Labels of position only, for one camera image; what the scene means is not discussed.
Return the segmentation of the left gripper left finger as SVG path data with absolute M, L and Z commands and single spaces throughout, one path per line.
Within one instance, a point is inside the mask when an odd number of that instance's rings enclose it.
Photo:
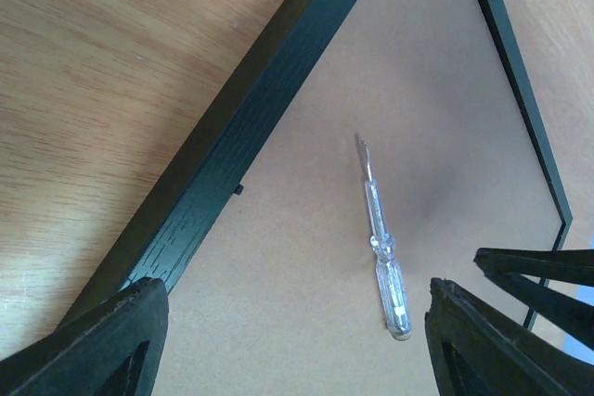
M 3 395 L 150 395 L 168 329 L 168 293 L 142 278 L 1 361 Z

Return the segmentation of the black picture frame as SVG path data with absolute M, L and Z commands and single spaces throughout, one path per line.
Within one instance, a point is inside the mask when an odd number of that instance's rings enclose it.
M 175 327 L 383 336 L 359 137 L 415 333 L 433 277 L 531 327 L 472 261 L 572 221 L 503 0 L 284 0 L 64 322 L 150 277 Z

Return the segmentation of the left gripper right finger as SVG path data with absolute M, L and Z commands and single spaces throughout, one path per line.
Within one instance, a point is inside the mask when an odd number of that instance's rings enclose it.
M 591 395 L 593 366 L 451 280 L 432 278 L 424 324 L 441 395 Z

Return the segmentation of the clear handled screwdriver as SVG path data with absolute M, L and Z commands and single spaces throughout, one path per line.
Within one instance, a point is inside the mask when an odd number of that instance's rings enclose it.
M 367 143 L 355 136 L 358 157 L 363 170 L 363 184 L 370 224 L 369 244 L 376 256 L 376 276 L 387 330 L 404 341 L 410 338 L 412 325 L 401 268 L 395 258 L 395 241 L 384 220 L 380 190 L 371 169 Z

